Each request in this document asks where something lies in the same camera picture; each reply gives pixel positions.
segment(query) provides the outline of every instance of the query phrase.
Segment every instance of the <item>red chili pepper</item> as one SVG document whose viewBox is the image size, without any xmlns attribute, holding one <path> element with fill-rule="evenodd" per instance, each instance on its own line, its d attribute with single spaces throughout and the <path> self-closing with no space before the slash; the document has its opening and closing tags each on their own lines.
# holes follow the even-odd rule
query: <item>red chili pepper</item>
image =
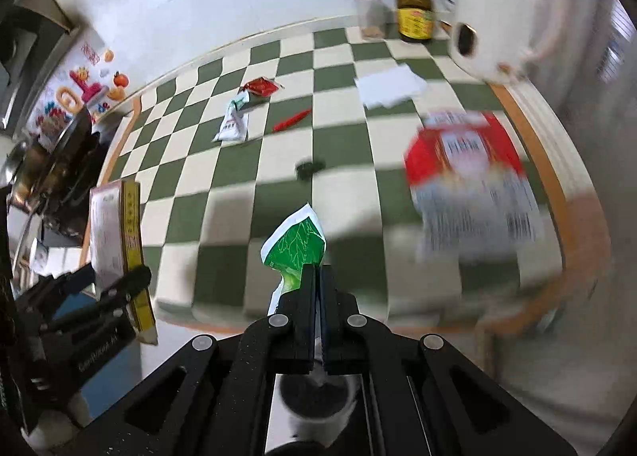
<svg viewBox="0 0 637 456">
<path fill-rule="evenodd" d="M 312 112 L 311 109 L 306 109 L 305 111 L 301 111 L 300 113 L 295 114 L 294 116 L 288 118 L 287 120 L 283 120 L 279 122 L 274 127 L 272 127 L 273 132 L 279 132 L 287 129 L 288 127 L 292 127 L 295 123 L 300 122 L 303 118 L 305 118 L 308 114 Z"/>
</svg>

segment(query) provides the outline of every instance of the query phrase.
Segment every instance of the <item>rice cooker handle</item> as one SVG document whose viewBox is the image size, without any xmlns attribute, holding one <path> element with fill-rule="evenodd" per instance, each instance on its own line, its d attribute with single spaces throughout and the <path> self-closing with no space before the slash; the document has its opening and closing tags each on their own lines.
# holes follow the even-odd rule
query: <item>rice cooker handle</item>
<svg viewBox="0 0 637 456">
<path fill-rule="evenodd" d="M 537 44 L 525 54 L 522 59 L 524 63 L 537 62 L 553 53 L 553 50 L 566 30 L 568 0 L 550 0 L 549 5 L 550 15 L 544 35 L 539 39 Z"/>
</svg>

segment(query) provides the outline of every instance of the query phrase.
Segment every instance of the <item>glass jar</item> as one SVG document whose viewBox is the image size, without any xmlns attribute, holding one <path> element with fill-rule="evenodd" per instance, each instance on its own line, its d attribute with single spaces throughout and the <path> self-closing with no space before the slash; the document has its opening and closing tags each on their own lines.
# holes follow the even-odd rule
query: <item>glass jar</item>
<svg viewBox="0 0 637 456">
<path fill-rule="evenodd" d="M 361 35 L 365 39 L 385 37 L 385 6 L 383 0 L 354 0 Z"/>
</svg>

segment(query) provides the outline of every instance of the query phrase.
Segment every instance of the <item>yellow bottle label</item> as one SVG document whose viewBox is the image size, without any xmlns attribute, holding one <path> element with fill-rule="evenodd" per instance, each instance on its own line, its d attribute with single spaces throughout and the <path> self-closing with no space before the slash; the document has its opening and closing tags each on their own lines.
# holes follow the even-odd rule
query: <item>yellow bottle label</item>
<svg viewBox="0 0 637 456">
<path fill-rule="evenodd" d="M 126 250 L 127 270 L 132 270 L 143 263 L 139 244 L 139 185 L 123 184 L 123 238 Z M 155 325 L 155 318 L 150 305 L 148 289 L 140 292 L 132 301 L 131 309 L 135 317 L 136 327 L 140 332 Z"/>
<path fill-rule="evenodd" d="M 398 31 L 412 39 L 431 39 L 434 31 L 434 13 L 419 8 L 399 8 Z"/>
</svg>

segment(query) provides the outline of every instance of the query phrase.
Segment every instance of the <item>screw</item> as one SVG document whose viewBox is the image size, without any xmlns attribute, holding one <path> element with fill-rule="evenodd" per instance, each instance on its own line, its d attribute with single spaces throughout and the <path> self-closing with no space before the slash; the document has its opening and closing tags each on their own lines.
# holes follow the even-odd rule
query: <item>screw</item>
<svg viewBox="0 0 637 456">
<path fill-rule="evenodd" d="M 212 346 L 212 339 L 208 335 L 198 335 L 192 340 L 192 347 L 197 351 L 208 350 Z"/>
<path fill-rule="evenodd" d="M 285 314 L 275 314 L 268 318 L 268 323 L 273 327 L 284 327 L 288 321 L 289 319 Z"/>
<path fill-rule="evenodd" d="M 360 314 L 352 314 L 349 318 L 347 318 L 347 324 L 351 327 L 364 327 L 367 325 L 367 318 Z"/>
<path fill-rule="evenodd" d="M 440 350 L 445 342 L 439 335 L 429 334 L 425 336 L 422 343 L 430 350 Z"/>
</svg>

